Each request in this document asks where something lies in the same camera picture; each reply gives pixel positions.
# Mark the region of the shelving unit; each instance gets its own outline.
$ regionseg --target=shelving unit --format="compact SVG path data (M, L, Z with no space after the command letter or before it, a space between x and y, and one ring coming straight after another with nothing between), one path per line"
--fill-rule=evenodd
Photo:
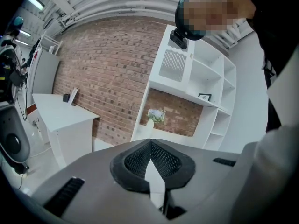
M169 39L175 27L168 25L155 58L142 99L132 140L142 137L139 124L149 88L164 91L204 106L193 137L154 129L151 138L218 150L227 132L235 103L236 68L220 51L203 40L188 40L182 50ZM210 101L199 94L211 94Z

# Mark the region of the vase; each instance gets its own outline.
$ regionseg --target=vase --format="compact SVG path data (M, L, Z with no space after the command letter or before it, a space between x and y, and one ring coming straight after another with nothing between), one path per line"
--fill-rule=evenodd
M143 139L150 139L154 129L154 121L149 119L148 123L145 126L145 131L143 135Z

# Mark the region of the fluorescent light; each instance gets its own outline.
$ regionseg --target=fluorescent light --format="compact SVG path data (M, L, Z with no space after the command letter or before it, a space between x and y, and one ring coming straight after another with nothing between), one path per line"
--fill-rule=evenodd
M31 36L28 32L24 32L22 30L20 30L20 32L23 33L23 34L25 34L25 35L27 35L27 36Z
M37 0L28 0L28 1L31 2L34 6L36 6L39 10L43 9L43 5Z
M22 43L22 44L24 44L24 45L26 45L26 46L28 46L27 43L21 42L21 41L19 41L18 39L16 39L15 41L16 41L16 42L19 42L19 43Z

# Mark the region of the white table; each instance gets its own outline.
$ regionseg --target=white table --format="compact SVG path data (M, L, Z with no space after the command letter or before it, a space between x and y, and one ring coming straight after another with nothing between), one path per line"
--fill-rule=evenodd
M33 99L60 168L92 152L93 119L98 115L78 105L68 105L61 95L33 94Z

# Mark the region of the neck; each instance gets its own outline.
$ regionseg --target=neck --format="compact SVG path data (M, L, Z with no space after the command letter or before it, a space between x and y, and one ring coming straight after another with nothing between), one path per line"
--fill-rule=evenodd
M230 0L235 7L238 8L238 19L239 18L249 18L252 19L254 12L256 11L256 6L251 0Z

